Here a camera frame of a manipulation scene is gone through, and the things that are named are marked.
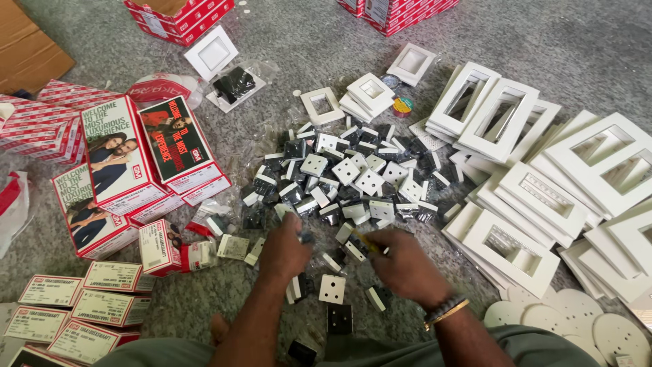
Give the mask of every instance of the foot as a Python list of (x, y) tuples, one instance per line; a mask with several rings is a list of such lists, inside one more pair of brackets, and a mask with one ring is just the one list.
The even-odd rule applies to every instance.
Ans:
[(221, 313), (218, 312), (211, 317), (211, 345), (218, 346), (224, 341), (229, 332), (229, 326), (229, 322)]

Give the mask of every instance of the product box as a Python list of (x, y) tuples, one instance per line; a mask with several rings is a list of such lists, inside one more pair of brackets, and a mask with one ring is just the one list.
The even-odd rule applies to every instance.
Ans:
[(73, 307), (82, 291), (83, 278), (35, 275), (18, 299), (22, 304)]
[(364, 14), (364, 0), (336, 0), (338, 4), (342, 5), (349, 13), (353, 14), (356, 18), (362, 17)]
[(132, 224), (142, 227), (146, 224), (152, 223), (158, 218), (161, 218), (163, 215), (170, 213), (172, 210), (177, 209), (183, 204), (185, 204), (185, 202), (181, 200), (179, 195), (169, 193), (161, 199), (150, 202), (142, 208), (134, 210), (127, 214), (126, 217)]
[(124, 343), (140, 338), (138, 331), (119, 331), (70, 320), (48, 352), (82, 364), (93, 364)]
[(196, 189), (190, 190), (181, 195), (181, 200), (185, 201), (190, 206), (195, 206), (202, 201), (213, 197), (231, 186), (231, 181), (226, 176), (215, 178)]
[(13, 0), (0, 0), (0, 93), (20, 89), (36, 94), (48, 80), (60, 78), (75, 61), (57, 46)]
[(79, 86), (77, 84), (52, 79), (38, 93), (37, 101), (54, 106), (83, 110), (123, 96), (124, 94), (122, 93)]
[(459, 0), (366, 0), (363, 19), (389, 37), (458, 3)]
[(143, 272), (158, 277), (169, 276), (181, 270), (183, 244), (179, 228), (165, 219), (141, 227), (140, 259)]
[(224, 174), (182, 96), (138, 111), (161, 183), (181, 195)]
[(0, 150), (69, 165), (79, 163), (85, 146), (79, 111), (0, 95), (14, 111), (0, 131)]
[(117, 292), (151, 292), (156, 277), (143, 274), (142, 264), (93, 261), (83, 279), (85, 289)]
[(91, 175), (86, 163), (52, 179), (78, 257), (101, 260), (138, 238), (138, 229), (125, 217), (95, 204)]
[(18, 306), (5, 329), (5, 336), (50, 343), (70, 318), (70, 311)]
[(79, 364), (50, 354), (45, 347), (26, 345), (13, 356), (8, 367), (80, 367)]
[(70, 317), (90, 323), (130, 327), (143, 323), (151, 301), (151, 297), (84, 289)]
[[(20, 305), (15, 302), (0, 303), (0, 331), (7, 328), (18, 306)], [(26, 343), (29, 342), (12, 336), (0, 335), (0, 366), (10, 366), (9, 362), (14, 359)]]
[(235, 4), (233, 0), (124, 1), (143, 32), (169, 42), (190, 46)]
[(115, 215), (167, 195), (136, 111), (136, 104), (125, 96), (81, 112), (93, 195), (100, 208)]

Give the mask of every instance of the round white plate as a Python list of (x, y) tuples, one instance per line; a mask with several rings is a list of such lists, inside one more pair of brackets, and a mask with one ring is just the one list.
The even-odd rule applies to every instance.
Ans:
[(544, 304), (530, 306), (525, 313), (521, 324), (529, 327), (542, 328), (554, 332), (559, 336), (570, 334), (566, 317), (559, 311)]
[(597, 302), (584, 292), (562, 289), (557, 292), (562, 315), (569, 322), (570, 333), (593, 341), (593, 322), (604, 312)]
[(616, 355), (630, 355), (637, 366), (650, 365), (647, 339), (631, 321), (615, 313), (604, 313), (595, 319), (593, 339), (608, 364), (617, 366)]
[(509, 301), (499, 301), (484, 314), (484, 326), (488, 328), (501, 325), (520, 325), (523, 309)]
[(545, 304), (546, 306), (550, 306), (561, 312), (561, 310), (559, 310), (560, 306), (557, 292), (555, 292), (555, 289), (552, 286), (548, 286), (543, 297), (539, 299), (525, 289), (513, 285), (507, 289), (507, 298), (517, 306), (523, 307), (524, 310), (527, 310), (528, 307), (534, 304)]
[(591, 337), (590, 340), (587, 340), (577, 335), (566, 335), (564, 336), (564, 339), (582, 348), (582, 350), (584, 350), (591, 357), (593, 357), (593, 359), (595, 359), (596, 362), (598, 362), (600, 367), (609, 367), (607, 365), (607, 361), (604, 360), (602, 353), (600, 353), (600, 351), (595, 347), (595, 345), (593, 345), (593, 337)]

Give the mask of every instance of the gold bracelet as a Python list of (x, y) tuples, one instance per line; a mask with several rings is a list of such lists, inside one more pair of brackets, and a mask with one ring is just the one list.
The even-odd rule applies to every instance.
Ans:
[(429, 323), (424, 321), (423, 326), (426, 327), (426, 331), (430, 331), (430, 327), (432, 325), (440, 322), (441, 320), (444, 320), (446, 317), (456, 313), (457, 311), (461, 310), (464, 306), (466, 306), (468, 304), (469, 304), (469, 300), (464, 300), (464, 301), (460, 302), (459, 305), (451, 308), (447, 313), (444, 313), (443, 315), (439, 316), (438, 318), (434, 319), (433, 321), (430, 321)]

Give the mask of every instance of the red and white box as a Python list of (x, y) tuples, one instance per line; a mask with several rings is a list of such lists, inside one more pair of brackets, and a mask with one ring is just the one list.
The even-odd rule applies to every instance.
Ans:
[(83, 163), (53, 178), (52, 184), (76, 255), (101, 260), (135, 241), (138, 229), (97, 206), (88, 171)]
[(140, 338), (138, 331), (119, 331), (70, 320), (48, 352), (82, 364), (93, 364), (110, 351)]
[(79, 163), (85, 146), (79, 111), (0, 95), (14, 108), (0, 131), (0, 150), (69, 165)]
[[(233, 0), (187, 0), (182, 5), (176, 2), (181, 7), (170, 7), (169, 3), (173, 1), (157, 1), (155, 7), (145, 2), (124, 1), (138, 27), (152, 36), (186, 47), (235, 6)], [(163, 8), (168, 8), (165, 14), (159, 12)]]
[(146, 296), (84, 289), (70, 318), (115, 327), (140, 325), (151, 301), (152, 298)]
[(35, 275), (18, 299), (35, 306), (73, 307), (82, 291), (83, 278)]
[(115, 215), (168, 194), (152, 164), (137, 110), (125, 96), (81, 112), (95, 202)]
[(26, 345), (18, 350), (7, 365), (11, 367), (80, 367), (79, 364), (50, 354), (45, 347)]
[(5, 336), (51, 343), (70, 319), (70, 311), (54, 308), (18, 306), (5, 329)]
[(363, 19), (389, 37), (458, 3), (459, 0), (367, 0)]
[(141, 227), (140, 259), (145, 274), (166, 277), (181, 271), (181, 252), (183, 240), (179, 229), (165, 219)]
[(150, 293), (156, 277), (143, 274), (142, 264), (93, 261), (83, 279), (85, 289)]
[(150, 202), (142, 208), (134, 210), (127, 214), (126, 217), (132, 224), (142, 227), (146, 224), (152, 223), (158, 218), (161, 218), (167, 213), (170, 213), (172, 210), (177, 209), (183, 204), (185, 204), (185, 202), (181, 200), (179, 195), (169, 193), (161, 199)]
[(181, 196), (181, 200), (190, 206), (195, 206), (202, 201), (213, 197), (231, 186), (231, 181), (226, 176), (215, 178), (194, 190), (188, 191)]
[(224, 174), (183, 96), (138, 111), (161, 183), (181, 195)]
[(338, 4), (342, 5), (349, 13), (353, 14), (356, 18), (361, 18), (364, 14), (364, 0), (336, 0)]
[(124, 96), (122, 93), (52, 79), (38, 93), (37, 101), (75, 110), (83, 110), (122, 96)]

